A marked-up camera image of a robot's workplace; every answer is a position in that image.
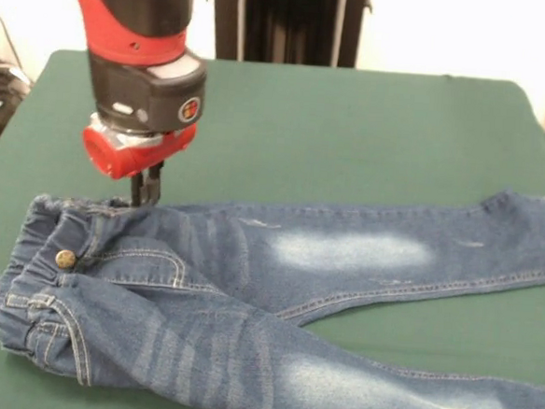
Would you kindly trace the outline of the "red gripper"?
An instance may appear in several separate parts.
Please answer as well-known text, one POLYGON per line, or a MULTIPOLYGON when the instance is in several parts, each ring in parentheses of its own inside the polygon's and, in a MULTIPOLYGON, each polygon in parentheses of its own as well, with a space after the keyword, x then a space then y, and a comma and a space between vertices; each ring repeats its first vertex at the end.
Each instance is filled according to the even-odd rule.
POLYGON ((125 134, 104 124, 97 113, 83 131, 83 144, 92 164, 113 179, 131 177, 131 205, 155 205, 161 197, 161 169, 170 156, 185 149, 194 140, 197 125, 167 134, 151 136, 125 134))

